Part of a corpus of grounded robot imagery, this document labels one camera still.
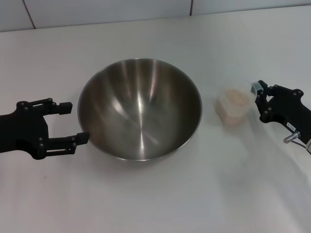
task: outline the white table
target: white table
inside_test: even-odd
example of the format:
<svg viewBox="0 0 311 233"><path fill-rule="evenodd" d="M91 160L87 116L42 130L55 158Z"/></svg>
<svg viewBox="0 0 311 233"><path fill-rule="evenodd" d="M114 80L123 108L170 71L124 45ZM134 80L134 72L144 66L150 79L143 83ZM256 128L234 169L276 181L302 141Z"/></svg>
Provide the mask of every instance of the white table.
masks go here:
<svg viewBox="0 0 311 233"><path fill-rule="evenodd" d="M131 163L79 146L36 161L0 155L0 229L23 233L310 232L309 155L256 111L224 129L212 97L263 79L305 91L311 107L311 6L0 33L0 114L20 100L71 101L50 137L81 131L77 102L113 62L148 57L187 73L203 100L193 139L165 160Z"/></svg>

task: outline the silver knob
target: silver knob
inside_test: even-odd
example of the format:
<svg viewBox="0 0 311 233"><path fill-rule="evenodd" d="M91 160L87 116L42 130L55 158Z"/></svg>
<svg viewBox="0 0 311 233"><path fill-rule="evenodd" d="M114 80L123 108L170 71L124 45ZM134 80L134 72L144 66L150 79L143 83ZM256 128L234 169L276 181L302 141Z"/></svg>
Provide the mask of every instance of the silver knob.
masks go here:
<svg viewBox="0 0 311 233"><path fill-rule="evenodd" d="M285 137L283 142L284 143L290 143L291 141L294 141L299 136L300 136L300 132L295 132L292 135L289 135L288 137Z"/></svg>

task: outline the white wall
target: white wall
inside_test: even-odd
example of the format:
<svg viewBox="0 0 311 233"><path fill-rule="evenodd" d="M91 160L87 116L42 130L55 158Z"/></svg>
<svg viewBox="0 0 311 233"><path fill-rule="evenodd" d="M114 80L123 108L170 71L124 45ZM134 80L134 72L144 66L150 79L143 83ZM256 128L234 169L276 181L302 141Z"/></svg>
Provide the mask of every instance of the white wall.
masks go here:
<svg viewBox="0 0 311 233"><path fill-rule="evenodd" d="M36 28L188 16L191 0L26 0Z"/></svg>
<svg viewBox="0 0 311 233"><path fill-rule="evenodd" d="M311 4L311 0L193 0L192 15Z"/></svg>
<svg viewBox="0 0 311 233"><path fill-rule="evenodd" d="M0 0L0 32L32 28L22 0Z"/></svg>

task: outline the stainless steel bowl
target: stainless steel bowl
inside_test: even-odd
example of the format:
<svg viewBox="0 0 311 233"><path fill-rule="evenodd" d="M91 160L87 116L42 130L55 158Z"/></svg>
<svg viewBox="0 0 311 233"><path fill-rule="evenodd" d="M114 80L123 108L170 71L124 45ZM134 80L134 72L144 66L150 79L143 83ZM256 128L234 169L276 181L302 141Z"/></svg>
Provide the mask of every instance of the stainless steel bowl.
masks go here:
<svg viewBox="0 0 311 233"><path fill-rule="evenodd" d="M107 66L88 81L78 104L80 125L92 143L125 160L150 160L181 148L201 115L192 80L154 59Z"/></svg>

